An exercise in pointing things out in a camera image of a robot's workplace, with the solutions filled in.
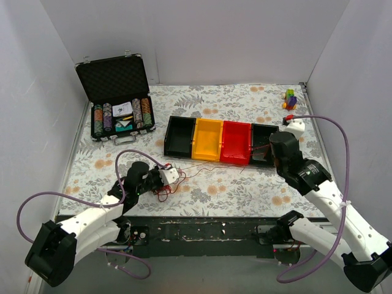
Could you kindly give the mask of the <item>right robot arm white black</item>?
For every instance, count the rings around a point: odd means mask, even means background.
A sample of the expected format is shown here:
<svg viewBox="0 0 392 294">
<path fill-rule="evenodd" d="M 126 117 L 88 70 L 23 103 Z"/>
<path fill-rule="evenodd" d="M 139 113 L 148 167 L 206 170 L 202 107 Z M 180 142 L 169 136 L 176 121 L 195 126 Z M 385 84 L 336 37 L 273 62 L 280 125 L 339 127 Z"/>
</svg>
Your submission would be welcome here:
<svg viewBox="0 0 392 294">
<path fill-rule="evenodd" d="M 344 199 L 327 170 L 305 159 L 296 137 L 276 132 L 269 137 L 279 176 L 315 205 L 337 230 L 334 235 L 296 211 L 281 217 L 277 235 L 283 243 L 300 241 L 332 260 L 359 290 L 370 293 L 391 274 L 391 241 Z"/>
</svg>

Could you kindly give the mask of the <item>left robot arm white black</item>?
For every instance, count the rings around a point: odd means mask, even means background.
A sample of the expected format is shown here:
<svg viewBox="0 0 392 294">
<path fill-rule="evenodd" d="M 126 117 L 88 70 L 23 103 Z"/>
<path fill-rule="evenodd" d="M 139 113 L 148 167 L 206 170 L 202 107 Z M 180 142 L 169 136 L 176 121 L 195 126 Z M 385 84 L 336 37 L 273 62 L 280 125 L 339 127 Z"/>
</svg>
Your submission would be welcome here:
<svg viewBox="0 0 392 294">
<path fill-rule="evenodd" d="M 177 169 L 169 164 L 150 168 L 144 162 L 134 162 L 127 175 L 118 179 L 98 204 L 59 223 L 49 220 L 42 224 L 25 265 L 48 285 L 57 287 L 81 259 L 104 244 L 126 244 L 130 224 L 124 213 L 138 203 L 141 195 L 178 179 Z"/>
</svg>

